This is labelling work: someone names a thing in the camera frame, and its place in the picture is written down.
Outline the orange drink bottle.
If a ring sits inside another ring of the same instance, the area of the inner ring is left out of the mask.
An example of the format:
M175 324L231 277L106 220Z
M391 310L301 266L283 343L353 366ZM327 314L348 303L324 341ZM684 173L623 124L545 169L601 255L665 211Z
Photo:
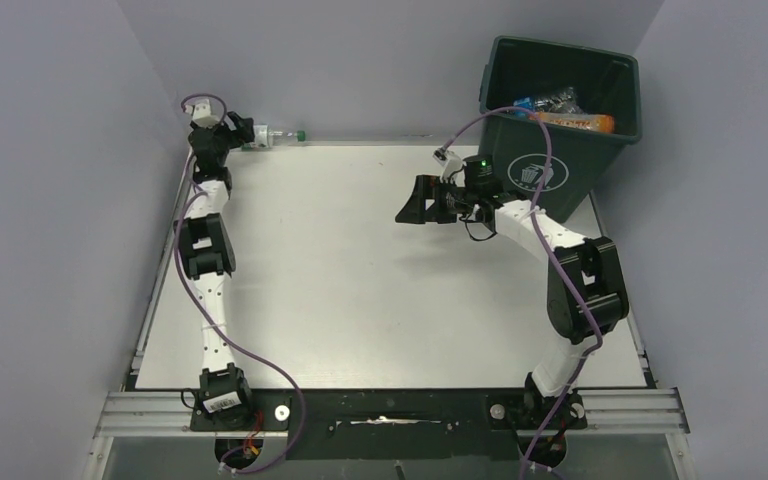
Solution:
M566 128L605 134L613 134L615 132L614 118L605 114L537 112L536 117L544 123Z

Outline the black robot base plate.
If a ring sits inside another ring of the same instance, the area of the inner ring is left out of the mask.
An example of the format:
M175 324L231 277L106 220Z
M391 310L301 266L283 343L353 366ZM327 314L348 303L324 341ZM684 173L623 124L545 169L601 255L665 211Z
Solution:
M181 403L190 430L216 435L217 460L230 467L260 466L278 457L315 460L438 460L463 456L516 460L528 453L557 465L569 431L585 429L584 401L553 399L524 388L350 390L314 389L301 410L290 390L257 389L255 418L234 426L199 419L195 392Z

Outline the dark green trash bin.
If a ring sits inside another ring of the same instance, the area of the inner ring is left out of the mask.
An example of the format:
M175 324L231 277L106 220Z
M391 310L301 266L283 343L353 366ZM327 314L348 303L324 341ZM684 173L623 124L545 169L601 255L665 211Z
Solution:
M549 124L512 111L515 102L570 88L587 114L613 118L610 133ZM532 196L563 222L620 153L642 137L639 64L631 55L544 40L499 36L485 66L479 152L491 156L508 191Z

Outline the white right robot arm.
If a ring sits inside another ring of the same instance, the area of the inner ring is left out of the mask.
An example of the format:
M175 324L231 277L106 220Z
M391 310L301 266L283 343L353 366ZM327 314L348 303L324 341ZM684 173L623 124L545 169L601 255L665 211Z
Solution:
M399 224L480 224L547 263L546 310L555 343L528 374L522 400L532 425L550 425L562 413L559 397L574 385L587 356L626 318L630 302L617 249L551 219L525 195L503 188L486 155L461 158L435 151L438 175L416 177L398 211Z

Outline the aluminium table frame rail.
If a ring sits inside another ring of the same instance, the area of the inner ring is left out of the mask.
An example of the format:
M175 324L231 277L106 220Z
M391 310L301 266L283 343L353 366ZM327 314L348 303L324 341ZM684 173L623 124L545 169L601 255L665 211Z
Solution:
M208 414L185 390L110 393L85 479L693 479L676 389L582 388L540 427L519 389L259 389Z

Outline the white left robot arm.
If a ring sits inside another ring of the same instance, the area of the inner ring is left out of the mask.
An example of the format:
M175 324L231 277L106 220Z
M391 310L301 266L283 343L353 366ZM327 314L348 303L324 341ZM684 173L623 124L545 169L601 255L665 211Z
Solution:
M191 127L187 179L193 193L176 223L176 253L183 285L193 293L202 314L202 365L194 409L199 419L242 426L254 420L255 408L243 369L225 339L223 291L236 269L236 258L222 211L232 191L227 157L254 140L254 123L235 112L225 120L195 114Z

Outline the clear bottle green cap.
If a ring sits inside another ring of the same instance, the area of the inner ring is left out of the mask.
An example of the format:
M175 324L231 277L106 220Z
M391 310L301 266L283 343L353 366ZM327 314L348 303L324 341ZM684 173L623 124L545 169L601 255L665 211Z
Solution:
M277 147L304 146L307 143L307 134L304 130L255 124L253 133L254 139L244 143L242 150L270 150Z

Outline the clear bottle blue white label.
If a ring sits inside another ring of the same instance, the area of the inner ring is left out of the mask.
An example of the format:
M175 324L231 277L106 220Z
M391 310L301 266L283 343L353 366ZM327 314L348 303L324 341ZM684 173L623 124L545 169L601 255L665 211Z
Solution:
M513 106L534 112L584 114L584 110L578 105L576 90L572 86L539 95L522 97L515 100Z

